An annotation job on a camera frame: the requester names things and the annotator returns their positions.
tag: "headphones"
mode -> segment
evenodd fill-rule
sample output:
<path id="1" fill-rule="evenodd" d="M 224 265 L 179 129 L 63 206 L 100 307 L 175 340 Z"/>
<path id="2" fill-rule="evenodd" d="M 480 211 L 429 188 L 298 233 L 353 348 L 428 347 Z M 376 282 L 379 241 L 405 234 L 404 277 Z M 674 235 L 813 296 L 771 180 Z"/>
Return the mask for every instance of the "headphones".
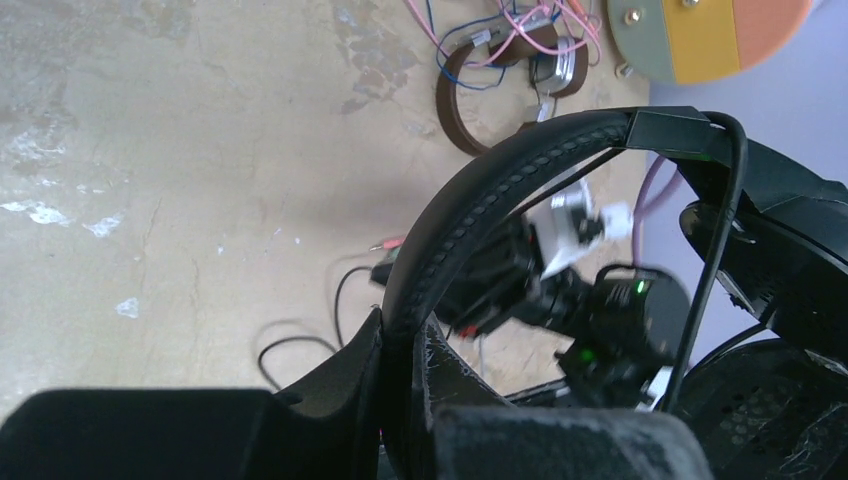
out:
<path id="1" fill-rule="evenodd" d="M 463 152 L 478 156 L 489 149 L 480 143 L 463 123 L 459 113 L 456 82 L 459 73 L 471 53 L 483 43 L 488 43 L 490 55 L 495 55 L 509 39 L 512 25 L 502 20 L 495 27 L 477 32 L 461 43 L 447 58 L 445 68 L 436 81 L 436 113 L 439 123 L 451 143 Z M 530 62 L 530 85 L 540 96 L 563 98 L 576 93 L 586 81 L 589 71 L 589 49 L 584 44 L 573 48 L 577 39 L 559 36 L 551 19 L 544 14 L 535 14 L 520 27 L 524 33 L 539 45 L 567 51 L 560 55 L 547 55 L 536 49 L 524 37 L 514 36 L 507 47 L 493 61 L 492 65 L 506 67 L 528 59 Z M 527 117 L 518 131 L 546 120 L 547 108 L 539 105 L 529 107 Z"/>

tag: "black wire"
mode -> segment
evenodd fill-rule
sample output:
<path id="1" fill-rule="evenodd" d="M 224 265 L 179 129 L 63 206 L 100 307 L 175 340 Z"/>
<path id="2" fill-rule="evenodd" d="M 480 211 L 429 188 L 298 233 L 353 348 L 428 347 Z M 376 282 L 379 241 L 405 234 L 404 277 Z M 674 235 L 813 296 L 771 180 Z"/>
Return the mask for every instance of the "black wire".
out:
<path id="1" fill-rule="evenodd" d="M 282 390 L 283 387 L 281 387 L 280 384 L 277 383 L 276 380 L 274 380 L 271 374 L 268 373 L 268 370 L 265 369 L 265 364 L 262 360 L 265 359 L 265 355 L 267 355 L 268 352 L 279 347 L 280 345 L 289 342 L 312 342 L 326 347 L 327 350 L 334 354 L 338 351 L 336 350 L 336 347 L 333 346 L 333 344 L 315 335 L 296 335 L 293 337 L 281 338 L 279 340 L 271 342 L 271 344 L 269 344 L 267 347 L 263 348 L 261 352 L 259 352 L 259 355 L 256 357 L 256 366 L 259 368 L 259 373 L 261 373 L 262 376 L 265 377 L 265 381 L 271 384 L 271 386 L 274 387 L 275 390 Z"/>
<path id="2" fill-rule="evenodd" d="M 526 213 L 531 208 L 533 208 L 536 205 L 544 202 L 546 199 L 550 198 L 551 196 L 553 196 L 554 194 L 556 194 L 557 192 L 559 192 L 563 188 L 571 185 L 574 182 L 577 182 L 578 180 L 585 177 L 586 175 L 589 175 L 590 173 L 594 172 L 599 167 L 601 167 L 603 164 L 609 162 L 610 160 L 612 160 L 613 158 L 618 156 L 618 154 L 623 152 L 623 151 L 624 151 L 623 148 L 611 148 L 611 149 L 607 150 L 603 155 L 592 160 L 585 167 L 581 168 L 580 170 L 578 170 L 574 174 L 570 175 L 565 180 L 557 183 L 553 187 L 545 190 L 541 194 L 534 197 L 533 200 L 530 200 L 529 202 L 525 203 L 524 205 L 513 210 L 509 215 L 506 216 L 506 218 L 504 219 L 504 221 L 502 223 L 507 223 L 510 220 L 513 220 L 515 217 L 524 215 L 524 213 Z"/>
<path id="3" fill-rule="evenodd" d="M 706 365 L 709 362 L 712 362 L 716 358 L 718 358 L 718 357 L 724 355 L 725 353 L 727 353 L 728 351 L 730 351 L 730 349 L 732 349 L 736 345 L 739 345 L 740 343 L 744 342 L 745 340 L 748 340 L 749 338 L 753 337 L 754 335 L 756 335 L 760 332 L 764 332 L 764 331 L 766 331 L 766 326 L 763 323 L 757 323 L 753 327 L 749 327 L 749 328 L 746 328 L 745 330 L 742 330 L 741 332 L 737 333 L 736 335 L 725 340 L 724 343 L 722 343 L 721 345 L 716 347 L 712 352 L 708 353 L 704 358 L 701 359 L 700 362 L 698 362 L 698 365 L 696 365 L 695 367 L 697 368 L 697 367 L 700 367 L 702 365 Z"/>
<path id="4" fill-rule="evenodd" d="M 339 286 L 336 288 L 336 298 L 333 300 L 333 328 L 336 330 L 336 340 L 338 340 L 339 342 L 339 348 L 344 348 L 345 346 L 345 342 L 342 339 L 342 325 L 339 321 L 339 302 L 341 301 L 342 297 L 342 288 L 344 288 L 344 284 L 345 282 L 347 282 L 347 279 L 350 278 L 350 276 L 354 273 L 370 271 L 371 267 L 366 267 L 362 265 L 358 267 L 353 267 L 342 276 L 341 280 L 339 280 Z"/>
<path id="5" fill-rule="evenodd" d="M 345 282 L 347 282 L 347 279 L 350 278 L 351 275 L 353 275 L 356 272 L 362 272 L 362 271 L 369 271 L 370 272 L 371 267 L 358 266 L 358 267 L 351 268 L 350 270 L 347 271 L 347 273 L 345 273 L 342 276 L 342 279 L 339 281 L 339 286 L 338 286 L 338 288 L 336 288 L 336 297 L 333 300 L 333 328 L 336 332 L 336 339 L 339 342 L 339 348 L 343 348 L 344 345 L 345 345 L 344 341 L 342 340 L 341 323 L 339 322 L 339 300 L 341 299 L 342 288 L 344 288 Z M 333 344 L 331 344 L 330 342 L 328 342 L 328 341 L 324 340 L 323 338 L 316 336 L 316 335 L 295 335 L 295 336 L 291 336 L 291 337 L 281 338 L 279 340 L 271 342 L 271 344 L 269 344 L 268 346 L 263 348 L 262 351 L 259 352 L 259 355 L 257 355 L 256 366 L 257 366 L 257 368 L 259 368 L 259 373 L 262 374 L 262 376 L 265 378 L 265 381 L 267 381 L 272 387 L 274 387 L 275 390 L 282 390 L 282 387 L 280 386 L 279 383 L 276 382 L 276 380 L 274 380 L 274 378 L 271 376 L 271 374 L 268 373 L 268 370 L 265 368 L 265 364 L 264 364 L 263 360 L 265 359 L 265 355 L 267 355 L 268 352 L 279 347 L 280 345 L 284 345 L 284 344 L 289 343 L 289 342 L 317 343 L 317 344 L 325 347 L 327 350 L 329 350 L 333 354 L 338 352 L 338 348 L 333 346 Z"/>
<path id="6" fill-rule="evenodd" d="M 677 350 L 674 367 L 671 370 L 668 388 L 658 407 L 658 410 L 661 412 L 670 412 L 677 403 L 677 397 L 680 394 L 680 385 L 683 383 L 683 376 L 686 374 L 686 367 L 689 365 L 689 357 L 692 356 L 695 338 L 698 335 L 701 319 L 707 307 L 707 300 L 709 300 L 710 291 L 712 290 L 713 282 L 718 272 L 719 264 L 721 263 L 721 257 L 724 254 L 724 247 L 727 245 L 727 238 L 733 225 L 733 219 L 736 217 L 736 209 L 739 207 L 739 199 L 742 196 L 742 185 L 745 180 L 745 170 L 748 165 L 748 137 L 745 135 L 745 129 L 742 128 L 739 121 L 724 113 L 704 112 L 704 115 L 714 124 L 723 127 L 730 136 L 732 147 L 730 174 L 728 176 L 727 190 L 724 192 L 724 199 L 722 200 L 721 210 L 719 211 L 718 221 L 713 232 L 713 238 L 710 241 L 710 248 L 704 260 L 704 270 L 701 272 L 701 278 L 698 280 L 698 287 L 695 289 L 695 295 L 692 299 L 692 308 L 689 309 L 686 325 L 683 327 L 683 336 L 681 338 L 680 348 Z"/>

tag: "green light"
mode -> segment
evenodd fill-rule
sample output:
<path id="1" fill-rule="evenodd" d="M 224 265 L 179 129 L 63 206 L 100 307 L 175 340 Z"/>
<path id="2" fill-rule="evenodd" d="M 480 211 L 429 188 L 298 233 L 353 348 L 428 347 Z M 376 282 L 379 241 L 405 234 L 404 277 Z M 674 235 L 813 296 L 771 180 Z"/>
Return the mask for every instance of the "green light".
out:
<path id="1" fill-rule="evenodd" d="M 586 363 L 589 363 L 595 359 L 595 354 L 592 353 L 592 351 L 589 349 L 584 349 L 582 352 L 580 352 L 580 359 Z"/>

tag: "purple cable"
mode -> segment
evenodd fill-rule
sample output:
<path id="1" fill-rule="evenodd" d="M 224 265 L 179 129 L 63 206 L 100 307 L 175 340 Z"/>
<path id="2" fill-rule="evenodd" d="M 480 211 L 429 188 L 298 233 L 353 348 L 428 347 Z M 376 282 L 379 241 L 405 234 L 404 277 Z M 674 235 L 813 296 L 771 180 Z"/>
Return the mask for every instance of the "purple cable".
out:
<path id="1" fill-rule="evenodd" d="M 672 176 L 671 180 L 669 180 L 662 190 L 660 190 L 660 193 L 658 193 L 657 196 L 652 198 L 650 201 L 646 201 L 648 197 L 648 190 L 651 189 L 651 184 L 654 183 L 663 162 L 665 162 L 664 157 L 657 156 L 657 158 L 654 159 L 654 163 L 652 163 L 651 167 L 648 168 L 648 173 L 645 174 L 645 181 L 642 182 L 642 187 L 639 189 L 639 196 L 636 197 L 636 206 L 633 207 L 633 235 L 631 235 L 630 248 L 633 253 L 634 265 L 642 263 L 640 251 L 642 243 L 642 222 L 645 220 L 645 217 L 650 215 L 660 205 L 665 203 L 669 197 L 674 195 L 674 192 L 676 192 L 677 188 L 680 187 L 680 184 L 683 183 L 683 176 L 680 175 L 679 171 L 675 170 L 674 176 Z"/>

